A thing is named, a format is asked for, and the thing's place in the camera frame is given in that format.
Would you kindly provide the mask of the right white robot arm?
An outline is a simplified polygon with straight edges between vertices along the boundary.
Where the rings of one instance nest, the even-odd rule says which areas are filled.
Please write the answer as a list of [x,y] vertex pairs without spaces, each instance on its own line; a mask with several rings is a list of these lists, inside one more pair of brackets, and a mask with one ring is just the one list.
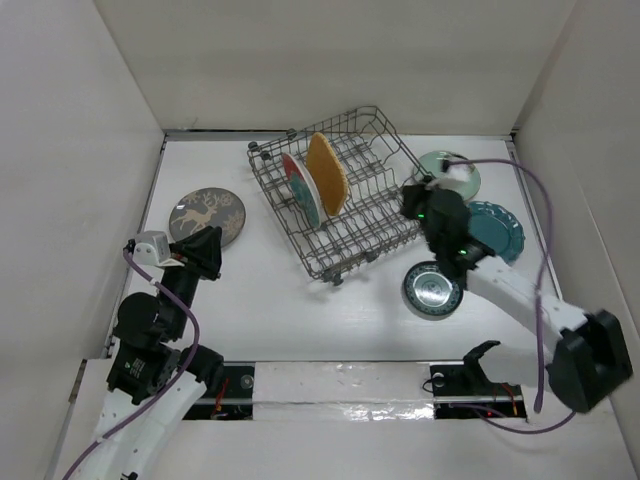
[[541,292],[469,231],[462,197],[424,184],[402,188],[401,214],[419,224],[440,272],[461,289],[498,307],[536,337],[533,354],[487,340],[467,354],[462,381],[474,393],[496,383],[537,389],[535,405],[552,392],[567,408],[585,414],[633,376],[620,321]]

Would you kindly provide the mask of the small blue patterned plate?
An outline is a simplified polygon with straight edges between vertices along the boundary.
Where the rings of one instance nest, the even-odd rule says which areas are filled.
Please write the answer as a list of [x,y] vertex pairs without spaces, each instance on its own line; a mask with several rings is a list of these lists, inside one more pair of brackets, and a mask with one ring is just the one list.
[[413,310],[431,318],[452,314],[464,296],[461,287],[449,280],[435,261],[413,265],[403,279],[402,292]]

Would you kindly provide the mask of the grey plate with deer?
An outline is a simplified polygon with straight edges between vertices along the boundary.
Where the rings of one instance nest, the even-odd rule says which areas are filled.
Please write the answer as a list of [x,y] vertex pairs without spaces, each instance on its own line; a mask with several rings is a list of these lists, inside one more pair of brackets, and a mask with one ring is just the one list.
[[222,229],[221,247],[233,243],[246,222],[242,200],[224,188],[203,188],[184,196],[169,216],[169,233],[174,242],[181,241],[205,227]]

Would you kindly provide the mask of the square woven bamboo plate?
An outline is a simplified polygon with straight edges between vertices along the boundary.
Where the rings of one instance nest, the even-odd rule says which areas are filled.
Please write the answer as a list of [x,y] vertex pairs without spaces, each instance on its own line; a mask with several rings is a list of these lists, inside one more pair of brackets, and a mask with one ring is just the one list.
[[319,132],[312,135],[306,157],[310,172],[326,213],[340,214],[348,197],[349,185],[346,173],[328,139]]

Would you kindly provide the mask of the mint green floral plate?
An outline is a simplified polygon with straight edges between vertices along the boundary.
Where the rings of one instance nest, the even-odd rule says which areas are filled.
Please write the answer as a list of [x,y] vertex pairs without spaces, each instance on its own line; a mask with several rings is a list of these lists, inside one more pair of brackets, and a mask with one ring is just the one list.
[[449,189],[458,193],[465,202],[470,201],[480,190],[481,175],[473,164],[453,165],[443,170],[445,161],[465,160],[460,154],[450,151],[432,151],[418,159],[419,166],[412,172],[412,178],[422,180],[426,174],[433,180],[430,185]]

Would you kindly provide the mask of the teal scalloped plate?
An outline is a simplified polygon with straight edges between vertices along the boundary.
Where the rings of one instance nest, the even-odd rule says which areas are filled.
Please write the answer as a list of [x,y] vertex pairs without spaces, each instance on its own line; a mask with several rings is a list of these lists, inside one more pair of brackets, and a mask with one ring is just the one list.
[[525,245],[524,230],[517,217],[492,202],[473,201],[468,208],[471,214],[470,233],[507,264],[514,264]]

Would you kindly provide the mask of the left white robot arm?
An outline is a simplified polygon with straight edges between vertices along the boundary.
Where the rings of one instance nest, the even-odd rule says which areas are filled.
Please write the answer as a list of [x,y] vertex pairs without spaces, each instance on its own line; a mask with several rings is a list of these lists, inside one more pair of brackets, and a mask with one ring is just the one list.
[[117,310],[103,407],[65,478],[146,478],[188,410],[222,387],[224,358],[201,345],[191,310],[199,282],[220,276],[221,240],[221,228],[207,226],[174,243],[145,231],[124,246],[124,260],[156,292],[131,294]]

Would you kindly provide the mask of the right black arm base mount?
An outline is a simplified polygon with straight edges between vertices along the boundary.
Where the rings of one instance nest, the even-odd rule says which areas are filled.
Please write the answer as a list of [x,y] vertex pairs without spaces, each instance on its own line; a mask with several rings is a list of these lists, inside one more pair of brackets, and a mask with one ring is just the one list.
[[491,382],[479,360],[498,341],[485,341],[460,361],[432,363],[421,389],[434,400],[439,420],[527,418],[520,385]]

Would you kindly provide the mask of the red plate with teal flower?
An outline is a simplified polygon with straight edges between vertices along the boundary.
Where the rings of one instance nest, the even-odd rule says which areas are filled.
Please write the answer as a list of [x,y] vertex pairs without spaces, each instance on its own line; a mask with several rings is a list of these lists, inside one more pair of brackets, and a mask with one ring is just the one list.
[[319,228],[322,223],[322,203],[311,174],[303,163],[291,154],[283,153],[281,157],[293,197],[306,214],[309,225]]

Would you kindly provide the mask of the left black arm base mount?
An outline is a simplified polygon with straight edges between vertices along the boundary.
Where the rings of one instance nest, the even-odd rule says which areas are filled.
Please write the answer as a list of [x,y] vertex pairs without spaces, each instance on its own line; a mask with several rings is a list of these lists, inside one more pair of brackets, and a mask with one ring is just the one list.
[[226,363],[218,386],[197,400],[183,419],[191,421],[251,420],[255,366],[253,362]]

